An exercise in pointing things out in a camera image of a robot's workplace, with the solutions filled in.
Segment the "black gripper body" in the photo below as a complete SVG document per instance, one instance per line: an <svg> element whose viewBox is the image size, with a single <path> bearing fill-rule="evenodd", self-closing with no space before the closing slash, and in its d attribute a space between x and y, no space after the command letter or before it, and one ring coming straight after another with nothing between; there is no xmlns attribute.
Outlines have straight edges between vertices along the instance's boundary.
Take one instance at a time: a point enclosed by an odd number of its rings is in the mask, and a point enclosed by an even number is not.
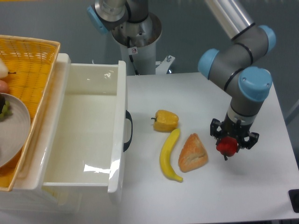
<svg viewBox="0 0 299 224"><path fill-rule="evenodd" d="M221 124L221 137L231 137L242 139L249 135L250 125L242 125L241 120L233 122L231 119L225 119Z"/></svg>

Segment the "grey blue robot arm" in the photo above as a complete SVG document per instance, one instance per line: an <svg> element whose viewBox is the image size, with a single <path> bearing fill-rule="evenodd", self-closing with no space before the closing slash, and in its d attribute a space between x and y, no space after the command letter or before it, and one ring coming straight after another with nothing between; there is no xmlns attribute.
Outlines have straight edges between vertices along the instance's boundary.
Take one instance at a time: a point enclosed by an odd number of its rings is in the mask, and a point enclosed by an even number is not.
<svg viewBox="0 0 299 224"><path fill-rule="evenodd" d="M275 47L276 36L268 26L257 26L237 0L206 4L233 42L224 52L207 50L198 62L198 71L232 98L225 119L212 120L210 134L217 143L231 137L239 149L251 149L259 134L250 128L272 85L271 74L253 63ZM118 42L129 75L161 72L155 44L162 25L146 0L97 0L87 13L101 34L111 33Z"/></svg>

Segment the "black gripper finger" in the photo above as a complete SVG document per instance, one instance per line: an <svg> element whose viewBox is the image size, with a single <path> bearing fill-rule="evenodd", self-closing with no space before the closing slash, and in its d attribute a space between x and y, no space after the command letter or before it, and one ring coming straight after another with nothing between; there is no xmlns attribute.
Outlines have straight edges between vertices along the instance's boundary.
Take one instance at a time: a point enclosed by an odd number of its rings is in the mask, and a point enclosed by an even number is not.
<svg viewBox="0 0 299 224"><path fill-rule="evenodd" d="M219 144L222 138L222 122L217 119L212 119L210 124L210 135L216 139L216 145Z"/></svg>
<svg viewBox="0 0 299 224"><path fill-rule="evenodd" d="M259 133L247 132L244 136L238 136L237 140L237 153L240 149L251 149L259 139Z"/></svg>

